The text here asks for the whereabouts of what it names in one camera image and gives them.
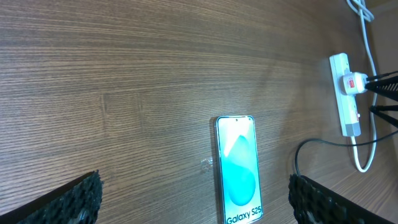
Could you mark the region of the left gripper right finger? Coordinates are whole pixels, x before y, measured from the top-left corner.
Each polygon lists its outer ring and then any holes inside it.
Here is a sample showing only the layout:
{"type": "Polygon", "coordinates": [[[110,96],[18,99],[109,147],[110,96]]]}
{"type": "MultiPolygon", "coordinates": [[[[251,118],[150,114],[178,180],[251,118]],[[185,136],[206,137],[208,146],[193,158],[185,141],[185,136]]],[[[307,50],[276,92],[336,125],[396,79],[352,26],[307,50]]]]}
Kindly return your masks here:
{"type": "Polygon", "coordinates": [[[392,224],[304,175],[290,176],[289,203],[299,224],[392,224]]]}

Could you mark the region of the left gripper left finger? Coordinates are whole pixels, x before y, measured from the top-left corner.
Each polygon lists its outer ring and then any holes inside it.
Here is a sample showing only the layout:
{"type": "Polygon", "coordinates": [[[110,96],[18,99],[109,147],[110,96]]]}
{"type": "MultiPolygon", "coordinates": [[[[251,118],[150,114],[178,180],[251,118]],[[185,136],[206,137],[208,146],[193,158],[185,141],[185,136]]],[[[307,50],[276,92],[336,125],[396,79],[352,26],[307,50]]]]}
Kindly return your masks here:
{"type": "Polygon", "coordinates": [[[102,196],[103,181],[91,171],[1,215],[1,223],[96,223],[102,196]]]}

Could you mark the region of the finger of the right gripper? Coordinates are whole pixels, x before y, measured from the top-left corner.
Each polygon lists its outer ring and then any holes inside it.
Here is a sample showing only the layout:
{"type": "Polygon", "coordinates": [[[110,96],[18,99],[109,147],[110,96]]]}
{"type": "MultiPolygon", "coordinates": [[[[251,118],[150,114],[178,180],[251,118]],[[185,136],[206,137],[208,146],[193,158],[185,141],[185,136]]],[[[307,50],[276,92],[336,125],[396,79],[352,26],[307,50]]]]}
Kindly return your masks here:
{"type": "Polygon", "coordinates": [[[365,89],[394,101],[398,101],[397,76],[378,80],[376,82],[369,82],[365,85],[365,89]]]}
{"type": "Polygon", "coordinates": [[[371,106],[369,108],[370,112],[382,118],[384,121],[387,121],[389,124],[398,128],[398,120],[384,113],[385,111],[398,111],[397,105],[391,106],[371,106]]]}

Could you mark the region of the Galaxy S25 smartphone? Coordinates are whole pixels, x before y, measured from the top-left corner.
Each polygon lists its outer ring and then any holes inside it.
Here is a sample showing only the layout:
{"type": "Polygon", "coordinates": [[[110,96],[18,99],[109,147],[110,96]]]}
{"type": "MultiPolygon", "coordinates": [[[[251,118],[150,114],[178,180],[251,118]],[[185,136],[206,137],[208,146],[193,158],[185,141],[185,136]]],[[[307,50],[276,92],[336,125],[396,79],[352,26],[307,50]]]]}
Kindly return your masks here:
{"type": "Polygon", "coordinates": [[[264,214],[254,118],[220,116],[215,137],[223,223],[253,223],[264,214]]]}

